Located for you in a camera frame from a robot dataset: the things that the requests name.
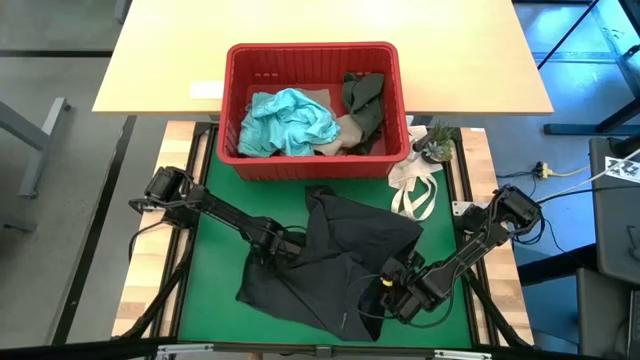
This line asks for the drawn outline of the small potted succulent plant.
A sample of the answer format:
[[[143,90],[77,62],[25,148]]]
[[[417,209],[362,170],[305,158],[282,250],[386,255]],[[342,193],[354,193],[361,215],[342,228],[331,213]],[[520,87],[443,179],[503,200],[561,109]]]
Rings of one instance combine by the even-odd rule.
[[[446,123],[436,122],[426,134],[426,140],[421,150],[424,161],[437,164],[448,162],[452,158],[454,129]]]

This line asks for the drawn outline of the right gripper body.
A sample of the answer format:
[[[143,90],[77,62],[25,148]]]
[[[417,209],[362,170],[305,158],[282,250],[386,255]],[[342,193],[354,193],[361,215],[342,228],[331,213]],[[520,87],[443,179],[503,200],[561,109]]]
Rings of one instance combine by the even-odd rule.
[[[443,264],[437,261],[426,265],[416,251],[404,260],[390,257],[381,271],[382,307],[401,323],[411,323],[421,310],[432,312],[444,298],[424,277]]]

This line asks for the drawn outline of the white paper label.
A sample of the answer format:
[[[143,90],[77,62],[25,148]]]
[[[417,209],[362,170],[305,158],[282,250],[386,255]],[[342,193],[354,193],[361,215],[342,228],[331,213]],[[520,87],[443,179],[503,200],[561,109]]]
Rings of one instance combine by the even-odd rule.
[[[194,81],[190,84],[189,96],[197,100],[221,99],[224,94],[223,81]]]

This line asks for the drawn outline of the yellow power plug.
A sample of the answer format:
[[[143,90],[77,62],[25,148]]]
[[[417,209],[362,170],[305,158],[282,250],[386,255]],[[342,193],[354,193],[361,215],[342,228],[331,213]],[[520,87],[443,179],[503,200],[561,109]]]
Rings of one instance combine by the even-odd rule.
[[[556,172],[546,162],[537,162],[532,173],[540,179],[548,179],[550,177],[571,177],[588,169],[588,166],[573,170],[570,172]]]

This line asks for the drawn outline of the red plastic laundry bin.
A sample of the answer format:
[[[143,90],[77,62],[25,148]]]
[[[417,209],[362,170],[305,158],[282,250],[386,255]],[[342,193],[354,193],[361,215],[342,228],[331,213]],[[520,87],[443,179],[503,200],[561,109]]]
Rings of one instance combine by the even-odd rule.
[[[333,111],[342,116],[344,75],[384,75],[384,118],[380,137],[367,155],[269,158],[238,152],[241,122],[251,97],[285,88],[330,91]],[[254,43],[232,46],[226,58],[216,152],[244,180],[385,178],[409,154],[409,135],[398,52],[388,42]]]

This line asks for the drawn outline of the beige garment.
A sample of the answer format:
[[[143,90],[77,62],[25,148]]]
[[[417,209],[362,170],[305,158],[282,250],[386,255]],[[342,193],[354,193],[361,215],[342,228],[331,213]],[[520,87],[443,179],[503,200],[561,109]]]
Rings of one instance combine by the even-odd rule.
[[[332,115],[332,118],[341,128],[339,134],[333,142],[314,145],[313,150],[316,153],[325,156],[345,155],[349,149],[361,142],[363,130],[350,115],[343,115],[340,117],[336,116],[331,106],[331,97],[328,89],[306,90],[298,88],[298,91],[327,109]]]

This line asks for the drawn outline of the black metal table frame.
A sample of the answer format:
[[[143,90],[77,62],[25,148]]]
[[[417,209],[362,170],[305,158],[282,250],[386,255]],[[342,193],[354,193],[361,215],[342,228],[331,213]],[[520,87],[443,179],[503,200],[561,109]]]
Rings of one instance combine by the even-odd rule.
[[[217,124],[209,122],[179,122],[169,121],[166,125],[161,149],[156,161],[156,169],[169,165],[186,166],[190,174],[195,176],[197,182],[204,183],[211,164],[211,157],[215,155],[215,138],[217,134]],[[448,191],[450,199],[456,201],[480,200],[488,201],[488,187],[496,185],[496,178],[493,174],[493,165],[483,169],[478,161],[490,161],[491,153],[484,129],[460,128],[457,141],[458,150],[453,151],[452,162],[443,167],[446,170],[447,181],[449,181]],[[160,221],[163,212],[154,210],[145,212],[142,215],[140,229]],[[120,303],[112,328],[112,337],[119,336],[134,325],[134,320],[143,315],[150,306],[151,295],[157,295],[160,288],[168,283],[171,273],[177,267],[183,253],[187,248],[193,248],[193,240],[197,235],[197,226],[193,229],[180,230],[171,228],[168,224],[158,224],[157,227],[141,232],[139,246],[132,245],[132,260],[127,270],[127,276],[123,287]],[[498,285],[503,286],[507,280],[499,280],[495,271],[488,272],[489,265],[498,264],[498,260],[504,260],[508,268],[508,275],[517,278],[515,273],[515,258],[506,254],[506,250],[499,250],[498,255],[484,261],[484,265],[476,268],[481,274],[476,275],[483,282],[486,291],[490,285],[497,294]],[[167,300],[158,309],[149,326],[143,333],[144,336],[164,336],[177,333],[178,315],[181,315],[180,301],[178,295],[182,296],[186,289],[186,273],[184,281],[177,283],[177,287],[171,291]],[[468,305],[470,311],[471,340],[477,345],[495,345],[507,347],[506,339],[499,333],[495,324],[489,324],[490,316],[482,310],[480,300],[476,295],[471,295],[469,286],[463,281],[463,289],[467,291],[465,296],[473,300]],[[519,332],[519,335],[527,342],[533,342],[533,335],[529,324],[528,315],[524,305],[518,305],[513,313],[524,319],[523,324],[516,324],[515,318],[511,321],[511,326]]]

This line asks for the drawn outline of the light wooden desk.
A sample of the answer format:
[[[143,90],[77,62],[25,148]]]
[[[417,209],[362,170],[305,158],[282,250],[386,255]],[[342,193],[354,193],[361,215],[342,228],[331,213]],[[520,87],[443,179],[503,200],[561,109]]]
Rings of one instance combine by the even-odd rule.
[[[239,43],[386,41],[417,114],[549,114],[511,0],[133,0],[93,109],[216,114],[189,96],[223,81]]]

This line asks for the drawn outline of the grey metal desk leg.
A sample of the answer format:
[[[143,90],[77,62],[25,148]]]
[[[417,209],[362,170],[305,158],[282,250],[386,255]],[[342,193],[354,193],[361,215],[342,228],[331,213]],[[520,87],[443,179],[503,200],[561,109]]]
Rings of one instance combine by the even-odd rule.
[[[35,198],[37,185],[48,158],[52,133],[63,112],[71,105],[65,97],[57,97],[41,127],[36,126],[13,108],[0,101],[0,128],[7,131],[33,149],[18,194],[21,197]]]

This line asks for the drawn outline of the dark green garment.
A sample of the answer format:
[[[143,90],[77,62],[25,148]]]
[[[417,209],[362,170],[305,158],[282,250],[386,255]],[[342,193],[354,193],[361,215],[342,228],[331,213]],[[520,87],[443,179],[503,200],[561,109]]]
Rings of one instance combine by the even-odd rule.
[[[342,103],[362,130],[359,143],[347,151],[350,155],[368,155],[381,136],[384,81],[385,76],[381,73],[360,76],[347,72],[343,76]]]

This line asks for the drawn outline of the light blue garment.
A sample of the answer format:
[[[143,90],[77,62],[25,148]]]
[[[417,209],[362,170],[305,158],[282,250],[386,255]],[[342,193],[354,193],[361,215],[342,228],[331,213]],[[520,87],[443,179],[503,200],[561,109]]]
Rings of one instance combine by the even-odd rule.
[[[326,107],[295,88],[256,92],[241,121],[237,151],[256,158],[313,156],[315,145],[333,142],[340,132]]]

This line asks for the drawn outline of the black garment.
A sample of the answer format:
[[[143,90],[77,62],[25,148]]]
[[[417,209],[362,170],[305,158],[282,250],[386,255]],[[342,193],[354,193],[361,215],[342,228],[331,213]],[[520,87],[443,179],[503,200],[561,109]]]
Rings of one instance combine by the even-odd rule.
[[[236,299],[275,318],[332,333],[343,341],[375,342],[385,309],[379,277],[385,263],[405,259],[423,229],[391,211],[335,194],[305,190],[306,245],[285,264],[245,261]]]

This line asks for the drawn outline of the black metal desk leg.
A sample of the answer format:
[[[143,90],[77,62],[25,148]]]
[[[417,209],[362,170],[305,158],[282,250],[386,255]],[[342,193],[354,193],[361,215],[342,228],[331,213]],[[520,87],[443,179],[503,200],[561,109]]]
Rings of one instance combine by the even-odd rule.
[[[640,133],[640,125],[627,125],[632,118],[640,115],[640,97],[634,99],[613,115],[598,124],[545,124],[545,135],[557,136],[629,136]]]

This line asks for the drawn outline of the black equipment case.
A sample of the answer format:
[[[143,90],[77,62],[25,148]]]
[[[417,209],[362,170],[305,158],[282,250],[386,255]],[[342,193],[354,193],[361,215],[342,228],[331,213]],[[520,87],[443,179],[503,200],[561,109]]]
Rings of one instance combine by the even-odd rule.
[[[616,138],[589,141],[597,263],[608,276],[640,285],[640,184],[606,175],[605,157],[626,159],[613,152]],[[640,153],[628,159],[640,162]]]
[[[640,360],[640,287],[584,268],[576,281],[579,354]]]

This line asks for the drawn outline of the white canvas tote bag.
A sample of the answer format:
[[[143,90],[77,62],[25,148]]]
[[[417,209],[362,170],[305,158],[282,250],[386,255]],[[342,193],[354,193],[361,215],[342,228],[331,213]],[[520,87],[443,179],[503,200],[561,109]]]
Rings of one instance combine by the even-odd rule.
[[[421,222],[435,209],[438,185],[434,174],[442,171],[443,167],[426,162],[412,148],[428,134],[427,128],[424,125],[410,126],[408,131],[409,155],[395,164],[387,177],[388,185],[396,190],[390,210],[412,221]]]

